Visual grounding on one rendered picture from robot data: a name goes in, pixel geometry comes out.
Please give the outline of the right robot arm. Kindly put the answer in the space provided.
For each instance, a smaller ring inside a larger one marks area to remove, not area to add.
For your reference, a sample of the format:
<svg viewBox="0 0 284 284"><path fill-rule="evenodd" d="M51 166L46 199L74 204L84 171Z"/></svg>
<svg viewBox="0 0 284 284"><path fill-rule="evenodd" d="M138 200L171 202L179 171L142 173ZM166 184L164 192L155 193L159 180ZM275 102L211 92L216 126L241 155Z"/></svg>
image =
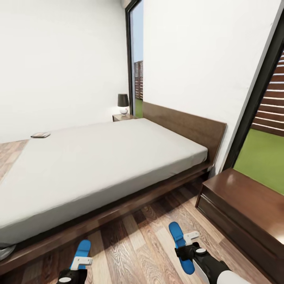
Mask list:
<svg viewBox="0 0 284 284"><path fill-rule="evenodd" d="M186 243L175 248L175 252L183 262L192 261L196 272L206 284L251 284L231 271L224 261L219 262L206 249L200 248L198 242L192 242L198 237L199 232L183 235Z"/></svg>

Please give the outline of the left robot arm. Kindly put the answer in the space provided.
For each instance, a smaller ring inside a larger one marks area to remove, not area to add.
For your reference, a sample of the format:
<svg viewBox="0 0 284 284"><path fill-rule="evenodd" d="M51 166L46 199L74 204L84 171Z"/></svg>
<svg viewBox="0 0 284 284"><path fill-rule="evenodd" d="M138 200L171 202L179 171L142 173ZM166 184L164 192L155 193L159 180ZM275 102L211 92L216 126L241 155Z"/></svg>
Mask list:
<svg viewBox="0 0 284 284"><path fill-rule="evenodd" d="M85 284L87 269L79 269L79 265L92 265L94 259L91 257L74 258L70 269L64 268L57 284Z"/></svg>

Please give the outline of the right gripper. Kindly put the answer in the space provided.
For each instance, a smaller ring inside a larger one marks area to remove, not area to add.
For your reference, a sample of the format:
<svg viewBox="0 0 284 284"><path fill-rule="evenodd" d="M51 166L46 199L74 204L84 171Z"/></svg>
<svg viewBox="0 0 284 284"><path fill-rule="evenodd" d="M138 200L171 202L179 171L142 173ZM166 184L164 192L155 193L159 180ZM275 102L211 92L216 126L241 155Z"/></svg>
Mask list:
<svg viewBox="0 0 284 284"><path fill-rule="evenodd" d="M198 247L200 247L199 243L194 242L194 243L192 243L192 245L189 245L189 246L184 245L184 246L175 248L175 252L176 252L177 257L181 258L181 260L184 262L184 261L187 261L187 260L191 260L190 259L191 249L198 248Z"/></svg>

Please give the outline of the sandal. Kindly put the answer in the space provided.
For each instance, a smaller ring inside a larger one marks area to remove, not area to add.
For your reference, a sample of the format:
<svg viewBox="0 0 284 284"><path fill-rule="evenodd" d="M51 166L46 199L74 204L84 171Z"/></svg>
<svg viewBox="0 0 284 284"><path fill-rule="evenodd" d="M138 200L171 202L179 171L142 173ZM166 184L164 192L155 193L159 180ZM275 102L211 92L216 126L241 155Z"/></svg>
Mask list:
<svg viewBox="0 0 284 284"><path fill-rule="evenodd" d="M77 252L74 255L74 258L76 258L76 257L87 257L90 249L91 249L91 241L83 240L79 244ZM85 265L79 265L79 269L85 269Z"/></svg>
<svg viewBox="0 0 284 284"><path fill-rule="evenodd" d="M177 222L171 222L169 224L169 227L168 227L172 237L173 237L173 240L175 242L175 246L176 248L178 247L181 247L181 246L184 246L186 241L183 239L183 233L182 233L182 230L179 226L179 224ZM187 275L192 275L195 271L195 267L194 267L194 264L192 263L192 261L190 260L187 260L187 261L182 261L181 258L179 258L179 261L180 261L180 264L181 264L181 267L182 269L184 270L184 272L187 274Z"/></svg>

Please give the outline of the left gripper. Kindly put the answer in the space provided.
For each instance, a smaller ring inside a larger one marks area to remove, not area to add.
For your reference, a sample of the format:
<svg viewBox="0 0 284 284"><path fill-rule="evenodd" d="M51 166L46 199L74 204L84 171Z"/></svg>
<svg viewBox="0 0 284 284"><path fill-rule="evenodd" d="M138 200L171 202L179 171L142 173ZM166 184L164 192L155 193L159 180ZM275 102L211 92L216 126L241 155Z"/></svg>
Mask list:
<svg viewBox="0 0 284 284"><path fill-rule="evenodd" d="M64 268L60 275L59 278L62 278L65 275L74 275L76 278L76 284L85 284L86 281L86 275L87 275L87 269L79 269L79 270L71 270L68 268Z"/></svg>

